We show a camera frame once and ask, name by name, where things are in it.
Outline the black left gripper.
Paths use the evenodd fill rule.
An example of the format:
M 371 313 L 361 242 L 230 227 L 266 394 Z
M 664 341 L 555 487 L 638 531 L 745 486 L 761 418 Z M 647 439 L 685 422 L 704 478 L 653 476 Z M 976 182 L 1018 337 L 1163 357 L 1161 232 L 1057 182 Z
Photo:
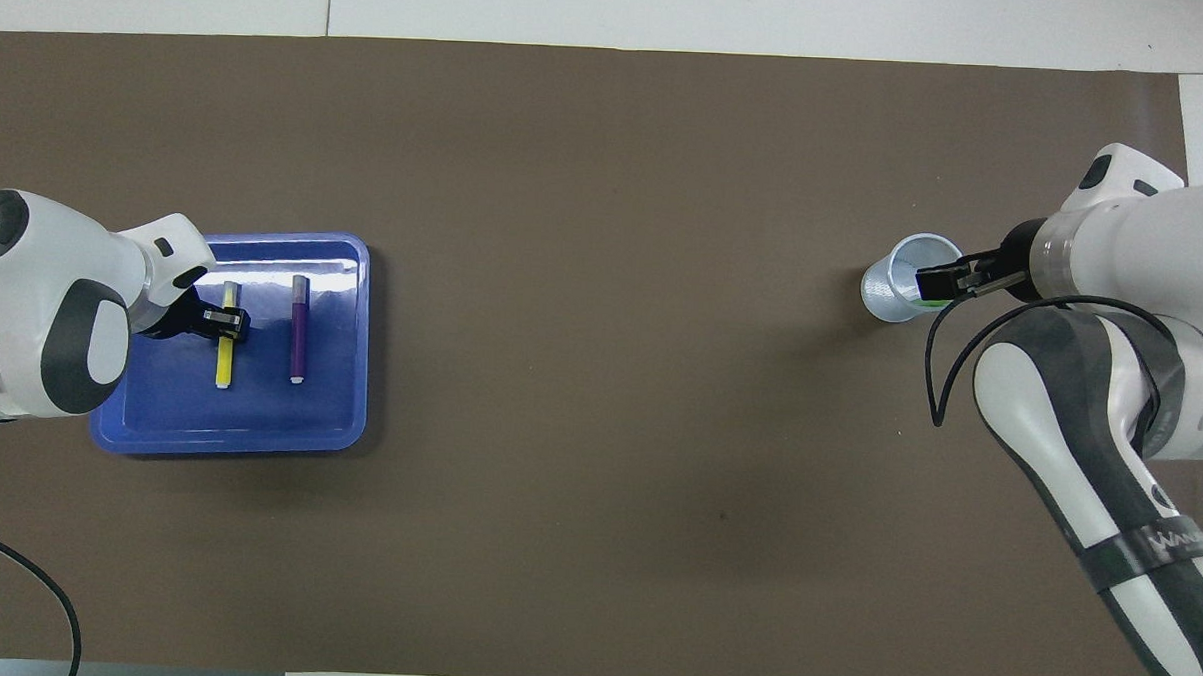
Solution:
M 149 339 L 167 340 L 174 336 L 197 336 L 200 338 L 221 338 L 224 315 L 217 307 L 208 307 L 196 289 L 186 289 L 158 318 L 158 322 L 136 332 Z M 250 318 L 244 310 L 229 312 L 227 338 L 235 342 L 248 339 Z

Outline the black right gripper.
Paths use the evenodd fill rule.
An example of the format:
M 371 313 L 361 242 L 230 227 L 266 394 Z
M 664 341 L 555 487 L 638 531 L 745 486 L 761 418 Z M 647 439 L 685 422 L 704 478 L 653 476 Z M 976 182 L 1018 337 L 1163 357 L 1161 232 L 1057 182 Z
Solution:
M 1005 235 L 997 250 L 984 250 L 958 257 L 955 262 L 934 265 L 915 271 L 919 300 L 954 301 L 967 297 L 973 283 L 970 275 L 1007 281 L 1006 291 L 1017 300 L 1042 300 L 1035 285 L 1030 262 L 1033 260 L 1036 235 L 1045 218 L 1018 224 Z

